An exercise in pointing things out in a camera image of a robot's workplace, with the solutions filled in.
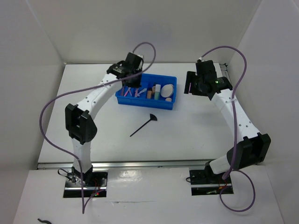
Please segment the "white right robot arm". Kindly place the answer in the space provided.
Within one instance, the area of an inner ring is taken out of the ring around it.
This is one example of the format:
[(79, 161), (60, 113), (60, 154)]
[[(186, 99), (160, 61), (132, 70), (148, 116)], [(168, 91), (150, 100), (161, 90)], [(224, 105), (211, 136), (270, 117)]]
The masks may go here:
[(227, 153), (205, 164), (204, 178), (216, 182), (220, 175), (227, 178), (227, 172), (239, 170), (264, 161), (271, 138), (262, 134), (250, 121), (237, 98), (233, 86), (226, 77), (217, 77), (213, 61), (196, 62), (196, 71), (188, 71), (185, 94), (208, 97), (223, 115), (233, 136), (234, 145)]

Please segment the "BB cream bottle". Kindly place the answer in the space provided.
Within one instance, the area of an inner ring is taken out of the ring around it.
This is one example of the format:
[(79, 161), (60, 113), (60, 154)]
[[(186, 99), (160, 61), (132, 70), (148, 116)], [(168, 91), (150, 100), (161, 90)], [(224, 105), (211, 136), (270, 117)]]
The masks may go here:
[(156, 90), (156, 84), (153, 84), (153, 86), (152, 86), (152, 95), (155, 94), (155, 90)]

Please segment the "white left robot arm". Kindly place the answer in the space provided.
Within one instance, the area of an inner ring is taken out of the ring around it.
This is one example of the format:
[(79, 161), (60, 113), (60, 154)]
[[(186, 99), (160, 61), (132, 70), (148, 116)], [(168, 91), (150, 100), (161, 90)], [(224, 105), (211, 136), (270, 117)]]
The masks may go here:
[(142, 55), (129, 52), (124, 61), (108, 68), (100, 82), (103, 87), (93, 90), (77, 104), (66, 106), (65, 126), (71, 137), (73, 153), (78, 157), (74, 160), (71, 170), (76, 176), (76, 182), (81, 186), (87, 186), (92, 182), (91, 141), (98, 130), (94, 123), (97, 113), (124, 84), (135, 88), (140, 85), (140, 75), (121, 82), (119, 80), (141, 72), (143, 63)]

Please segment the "green bottle white cap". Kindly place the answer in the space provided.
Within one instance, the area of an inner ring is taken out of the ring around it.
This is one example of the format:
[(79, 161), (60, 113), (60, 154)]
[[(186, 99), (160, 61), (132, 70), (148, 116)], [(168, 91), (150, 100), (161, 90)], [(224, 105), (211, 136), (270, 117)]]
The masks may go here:
[(160, 91), (161, 91), (161, 85), (160, 84), (156, 84), (155, 85), (155, 94), (154, 94), (154, 99), (155, 100), (159, 100)]

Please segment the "pink brow comb brush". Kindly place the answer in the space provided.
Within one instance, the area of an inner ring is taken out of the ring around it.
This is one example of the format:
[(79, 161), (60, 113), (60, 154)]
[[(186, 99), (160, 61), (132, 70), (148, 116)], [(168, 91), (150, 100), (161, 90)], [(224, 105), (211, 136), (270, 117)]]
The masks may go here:
[(121, 89), (121, 96), (124, 96), (124, 90), (125, 90), (125, 87), (123, 86)]

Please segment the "purple eyelash curler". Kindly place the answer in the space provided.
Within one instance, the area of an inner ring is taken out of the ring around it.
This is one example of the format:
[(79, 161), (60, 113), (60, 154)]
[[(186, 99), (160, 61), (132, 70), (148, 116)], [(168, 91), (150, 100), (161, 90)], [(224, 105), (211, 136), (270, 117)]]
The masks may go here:
[(147, 91), (147, 88), (144, 88), (142, 90), (138, 90), (138, 95), (137, 98), (140, 97), (143, 93), (145, 93)]

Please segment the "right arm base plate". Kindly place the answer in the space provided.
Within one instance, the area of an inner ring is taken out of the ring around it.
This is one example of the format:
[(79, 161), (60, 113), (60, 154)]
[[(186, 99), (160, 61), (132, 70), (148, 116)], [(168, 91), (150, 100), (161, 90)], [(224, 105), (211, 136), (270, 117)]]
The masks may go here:
[(222, 179), (222, 174), (208, 176), (203, 169), (189, 170), (189, 177), (185, 179), (191, 185), (192, 196), (233, 194), (231, 178)]

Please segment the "black fan brush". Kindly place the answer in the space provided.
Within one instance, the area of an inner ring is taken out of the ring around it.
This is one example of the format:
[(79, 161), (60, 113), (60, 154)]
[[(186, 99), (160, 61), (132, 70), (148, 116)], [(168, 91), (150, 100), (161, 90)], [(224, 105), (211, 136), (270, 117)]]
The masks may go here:
[(141, 125), (136, 131), (134, 131), (130, 137), (132, 137), (133, 135), (135, 135), (139, 130), (141, 130), (144, 126), (146, 126), (149, 122), (151, 121), (157, 121), (157, 117), (154, 114), (150, 114), (149, 115), (149, 120), (146, 121), (143, 125)]

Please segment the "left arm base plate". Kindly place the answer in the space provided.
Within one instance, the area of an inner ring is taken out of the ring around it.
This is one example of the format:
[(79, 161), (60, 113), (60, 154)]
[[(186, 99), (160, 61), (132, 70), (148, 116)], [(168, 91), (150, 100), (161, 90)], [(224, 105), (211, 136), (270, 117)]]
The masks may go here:
[[(63, 198), (80, 198), (81, 197), (81, 180), (73, 173), (60, 174), (66, 178)], [(107, 196), (107, 171), (93, 172), (91, 180), (83, 183), (84, 198), (106, 197)]]

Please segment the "beige square foundation bottle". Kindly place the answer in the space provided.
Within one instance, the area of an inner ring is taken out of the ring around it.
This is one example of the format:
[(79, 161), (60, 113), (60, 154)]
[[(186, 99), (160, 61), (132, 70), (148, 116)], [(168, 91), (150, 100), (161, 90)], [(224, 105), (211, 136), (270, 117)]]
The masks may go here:
[(152, 91), (147, 91), (147, 99), (151, 99), (152, 97)]

